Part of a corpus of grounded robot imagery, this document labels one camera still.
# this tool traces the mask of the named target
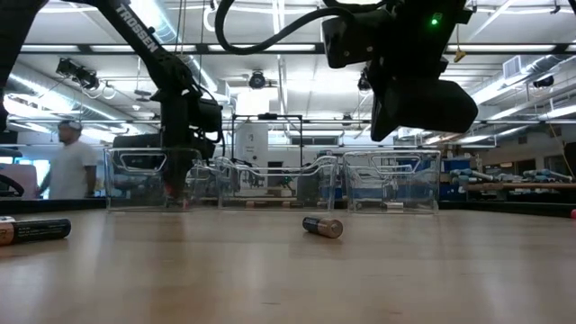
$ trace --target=machine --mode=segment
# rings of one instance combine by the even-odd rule
[[[47,0],[5,0],[0,3],[0,41],[3,55],[0,58],[0,131],[6,126],[7,112],[1,104],[4,99],[10,71],[22,48],[34,17]],[[178,198],[185,185],[185,176],[192,159],[185,149],[194,148],[201,140],[202,151],[210,142],[203,135],[218,132],[216,140],[222,138],[221,107],[215,100],[202,98],[203,90],[194,81],[192,72],[175,54],[166,51],[154,38],[154,29],[144,26],[131,10],[128,0],[67,0],[78,4],[92,5],[102,13],[114,29],[128,42],[146,65],[157,92],[150,100],[160,102],[161,128],[160,145],[169,150],[166,171],[163,174],[165,187],[173,198]],[[132,147],[146,147],[149,137],[132,137]]]
[[[221,108],[215,101],[201,98],[203,90],[188,67],[162,48],[154,30],[144,26],[131,10],[130,0],[64,1],[96,7],[141,57],[158,89],[150,99],[161,104],[162,148],[191,148],[194,137],[208,141],[203,137],[205,132],[217,131],[220,141]],[[305,14],[260,44],[241,48],[229,44],[224,36],[226,14],[234,0],[222,0],[217,4],[216,36],[228,52],[247,55],[269,48],[315,19],[336,16],[322,24],[328,64],[342,68],[368,62],[366,76],[376,99],[373,140],[383,140],[400,125],[435,131],[468,130],[478,112],[474,101],[456,83],[438,80],[447,66],[442,54],[455,25],[467,23],[472,14],[464,10],[465,0],[382,0],[365,5],[323,1],[328,8]],[[3,89],[34,17],[47,2],[0,2],[0,131],[5,129],[7,116],[1,105]],[[185,153],[177,150],[167,157],[163,177],[174,197],[184,188],[190,167],[186,160]]]

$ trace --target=man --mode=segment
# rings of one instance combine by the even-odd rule
[[[78,139],[82,125],[77,121],[61,121],[58,139],[64,143],[50,161],[50,171],[42,181],[38,194],[49,190],[50,199],[82,199],[94,196],[96,184],[96,151]]]

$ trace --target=clear plastic bin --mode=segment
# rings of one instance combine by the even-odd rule
[[[196,149],[108,148],[104,167],[111,212],[181,212],[217,206],[218,172],[204,164]]]
[[[344,169],[349,212],[438,211],[439,151],[348,152]]]
[[[217,157],[215,164],[220,170],[221,208],[334,209],[336,157],[320,157],[305,167],[248,167],[226,157]]]

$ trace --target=table surface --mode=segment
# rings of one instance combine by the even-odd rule
[[[0,323],[576,322],[576,222],[443,211],[78,211],[68,239],[0,247]]]

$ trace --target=battery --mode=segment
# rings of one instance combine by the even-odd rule
[[[63,239],[70,234],[70,220],[0,221],[0,246]]]
[[[336,239],[342,235],[344,225],[339,220],[322,219],[316,217],[304,217],[302,226],[310,233],[323,237]]]

